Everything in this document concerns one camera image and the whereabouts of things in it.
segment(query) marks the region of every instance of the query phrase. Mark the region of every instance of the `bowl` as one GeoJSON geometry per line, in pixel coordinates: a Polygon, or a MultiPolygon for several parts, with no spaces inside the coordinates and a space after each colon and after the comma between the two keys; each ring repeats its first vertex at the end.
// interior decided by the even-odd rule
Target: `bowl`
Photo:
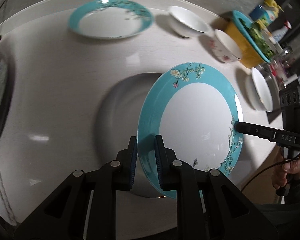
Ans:
{"type": "Polygon", "coordinates": [[[258,69],[251,69],[251,75],[247,76],[245,85],[252,107],[259,111],[272,112],[271,92],[265,78],[258,69]]]}
{"type": "Polygon", "coordinates": [[[235,41],[221,30],[214,31],[214,37],[209,42],[214,55],[226,63],[238,61],[242,58],[242,52],[235,41]]]}
{"type": "Polygon", "coordinates": [[[198,15],[178,6],[169,7],[169,24],[182,37],[198,37],[209,31],[209,26],[198,15]]]}
{"type": "Polygon", "coordinates": [[[265,78],[267,85],[270,89],[271,97],[272,97],[272,103],[273,103],[273,109],[272,111],[280,109],[280,98],[279,98],[279,86],[277,83],[276,78],[271,73],[271,71],[268,69],[268,65],[261,64],[258,66],[255,66],[257,70],[260,71],[260,73],[265,78]]]}

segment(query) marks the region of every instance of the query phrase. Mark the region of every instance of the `white plate center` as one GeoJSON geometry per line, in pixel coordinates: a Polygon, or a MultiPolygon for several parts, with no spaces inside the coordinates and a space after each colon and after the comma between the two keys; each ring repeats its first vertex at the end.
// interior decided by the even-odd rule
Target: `white plate center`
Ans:
{"type": "Polygon", "coordinates": [[[195,164],[198,170],[209,170],[218,168],[228,154],[231,118],[229,106],[217,89],[192,83],[170,99],[159,134],[178,159],[195,164]]]}
{"type": "Polygon", "coordinates": [[[142,19],[127,9],[109,7],[86,14],[79,22],[80,32],[87,36],[114,38],[136,34],[142,19]]]}

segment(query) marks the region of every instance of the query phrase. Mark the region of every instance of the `bottle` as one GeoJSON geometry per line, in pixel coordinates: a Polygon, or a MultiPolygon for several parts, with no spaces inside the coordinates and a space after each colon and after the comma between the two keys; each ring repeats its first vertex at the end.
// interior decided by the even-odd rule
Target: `bottle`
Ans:
{"type": "Polygon", "coordinates": [[[289,29],[291,29],[291,24],[290,22],[285,21],[284,26],[281,29],[275,30],[272,33],[272,37],[276,42],[279,42],[284,37],[284,35],[286,35],[289,29]]]}
{"type": "Polygon", "coordinates": [[[251,20],[254,22],[258,20],[263,14],[265,13],[265,10],[263,9],[262,5],[257,5],[252,12],[249,14],[251,20]]]}
{"type": "Polygon", "coordinates": [[[260,25],[262,30],[266,29],[275,19],[278,18],[282,8],[276,3],[275,0],[265,0],[263,2],[263,15],[255,22],[260,25]]]}

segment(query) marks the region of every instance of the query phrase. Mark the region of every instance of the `yellow container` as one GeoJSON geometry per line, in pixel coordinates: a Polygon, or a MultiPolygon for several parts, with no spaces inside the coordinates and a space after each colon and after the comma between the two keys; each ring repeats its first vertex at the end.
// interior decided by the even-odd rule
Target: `yellow container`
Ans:
{"type": "Polygon", "coordinates": [[[247,68],[252,68],[264,62],[258,52],[255,51],[249,41],[241,34],[238,28],[231,21],[226,30],[227,33],[239,46],[242,51],[242,60],[240,62],[247,68]]]}

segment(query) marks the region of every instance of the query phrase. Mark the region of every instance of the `green vegetables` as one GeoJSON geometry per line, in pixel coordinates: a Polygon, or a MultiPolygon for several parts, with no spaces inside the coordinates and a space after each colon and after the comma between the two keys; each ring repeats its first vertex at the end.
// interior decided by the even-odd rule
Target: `green vegetables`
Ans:
{"type": "Polygon", "coordinates": [[[253,23],[250,28],[248,28],[244,22],[244,20],[239,19],[242,23],[243,27],[249,33],[253,41],[259,47],[261,52],[266,56],[267,59],[271,59],[274,56],[274,52],[270,49],[269,45],[266,43],[265,39],[263,38],[260,26],[258,23],[253,23]]]}

